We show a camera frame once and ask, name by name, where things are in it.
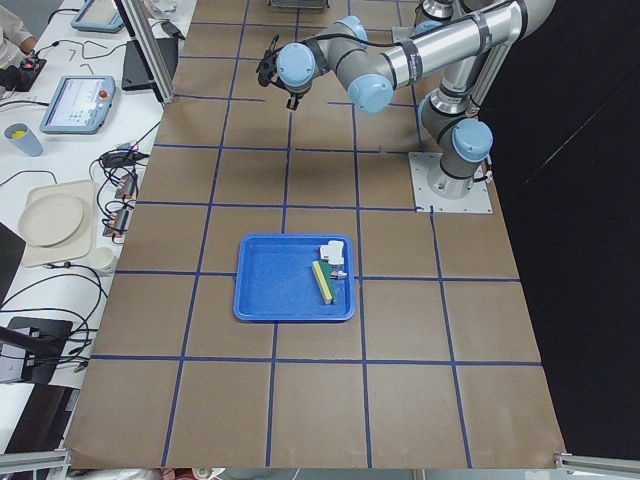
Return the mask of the aluminium frame post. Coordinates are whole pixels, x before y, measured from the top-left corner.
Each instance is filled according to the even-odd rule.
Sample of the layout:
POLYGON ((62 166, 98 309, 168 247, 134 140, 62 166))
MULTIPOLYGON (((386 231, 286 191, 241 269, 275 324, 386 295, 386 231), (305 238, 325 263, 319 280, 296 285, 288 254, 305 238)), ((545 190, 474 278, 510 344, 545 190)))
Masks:
POLYGON ((142 60, 157 101, 163 105, 172 103, 175 100, 175 88, 146 16, 144 3, 138 0, 115 0, 115 4, 142 60))

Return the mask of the black power adapter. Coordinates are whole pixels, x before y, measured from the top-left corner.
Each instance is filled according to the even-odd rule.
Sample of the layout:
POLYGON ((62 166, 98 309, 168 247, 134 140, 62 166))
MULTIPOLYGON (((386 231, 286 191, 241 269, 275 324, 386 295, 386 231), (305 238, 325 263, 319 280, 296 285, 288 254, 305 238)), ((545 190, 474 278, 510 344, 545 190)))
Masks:
POLYGON ((182 31, 172 22, 170 21, 163 22, 161 24, 161 28, 169 37, 176 38, 179 40, 185 40, 185 36, 182 33, 182 31))

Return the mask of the person at desk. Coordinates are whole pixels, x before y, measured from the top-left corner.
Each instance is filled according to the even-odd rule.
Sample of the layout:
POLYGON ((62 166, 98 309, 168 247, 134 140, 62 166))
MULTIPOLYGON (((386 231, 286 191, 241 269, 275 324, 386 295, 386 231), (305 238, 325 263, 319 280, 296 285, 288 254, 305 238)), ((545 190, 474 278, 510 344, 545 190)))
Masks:
POLYGON ((0 6, 0 23, 1 68, 18 67, 20 62, 35 48, 37 38, 18 16, 3 6, 0 6))

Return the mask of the green yellow sponge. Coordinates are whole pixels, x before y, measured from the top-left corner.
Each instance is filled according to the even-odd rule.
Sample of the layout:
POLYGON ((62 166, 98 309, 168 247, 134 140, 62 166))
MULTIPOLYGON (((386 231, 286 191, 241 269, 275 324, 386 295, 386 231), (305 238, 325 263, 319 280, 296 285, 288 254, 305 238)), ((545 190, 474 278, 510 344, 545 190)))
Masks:
POLYGON ((326 261, 316 260, 312 262, 311 268, 324 303, 334 303, 336 292, 331 277, 332 266, 326 261))

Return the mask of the blue plastic tray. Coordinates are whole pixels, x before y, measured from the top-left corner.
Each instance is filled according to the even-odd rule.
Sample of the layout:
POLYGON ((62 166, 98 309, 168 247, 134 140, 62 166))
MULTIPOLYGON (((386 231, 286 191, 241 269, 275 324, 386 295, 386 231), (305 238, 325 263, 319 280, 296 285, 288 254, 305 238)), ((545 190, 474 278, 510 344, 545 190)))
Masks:
POLYGON ((343 322, 355 313, 351 240, 340 234, 250 234, 239 247, 233 310, 247 322, 343 322), (319 247, 344 242, 344 266, 333 268, 334 303, 325 304, 312 272, 319 247))

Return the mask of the light blue cup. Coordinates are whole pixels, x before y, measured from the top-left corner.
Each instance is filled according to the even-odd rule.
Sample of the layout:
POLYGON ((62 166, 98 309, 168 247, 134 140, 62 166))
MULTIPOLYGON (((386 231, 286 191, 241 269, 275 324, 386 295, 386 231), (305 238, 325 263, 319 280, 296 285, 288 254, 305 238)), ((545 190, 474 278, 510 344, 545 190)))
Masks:
POLYGON ((24 123, 14 123, 4 130, 5 138, 22 153, 30 157, 43 154, 43 146, 34 132, 24 123))

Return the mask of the blue teach pendant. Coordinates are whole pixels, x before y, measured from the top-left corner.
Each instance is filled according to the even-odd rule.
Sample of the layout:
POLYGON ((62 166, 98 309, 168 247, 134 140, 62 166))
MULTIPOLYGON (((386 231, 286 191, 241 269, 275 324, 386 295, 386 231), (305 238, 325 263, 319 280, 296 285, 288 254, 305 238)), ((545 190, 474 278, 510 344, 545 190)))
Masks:
POLYGON ((112 0, 88 0, 80 8, 71 27, 79 31, 117 33, 124 26, 112 0))
POLYGON ((95 134, 116 93, 111 76, 63 76, 40 123, 45 134, 95 134))

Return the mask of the white paper cup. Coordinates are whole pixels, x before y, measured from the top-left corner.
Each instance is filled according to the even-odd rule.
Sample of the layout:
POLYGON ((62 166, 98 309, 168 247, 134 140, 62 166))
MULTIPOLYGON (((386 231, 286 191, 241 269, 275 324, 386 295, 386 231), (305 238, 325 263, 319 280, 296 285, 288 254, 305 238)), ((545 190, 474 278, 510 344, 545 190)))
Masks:
POLYGON ((115 270, 118 256, 109 247, 96 248, 89 257, 90 267, 100 274, 108 274, 115 270))

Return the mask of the white plug adapter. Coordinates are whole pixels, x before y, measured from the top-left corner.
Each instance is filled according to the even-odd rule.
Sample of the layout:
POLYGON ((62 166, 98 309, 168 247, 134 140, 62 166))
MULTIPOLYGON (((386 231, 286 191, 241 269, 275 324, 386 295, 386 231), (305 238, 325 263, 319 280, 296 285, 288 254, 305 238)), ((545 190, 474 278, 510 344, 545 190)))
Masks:
POLYGON ((332 267, 341 269, 344 266, 344 242, 329 240, 319 247, 320 259, 332 267))

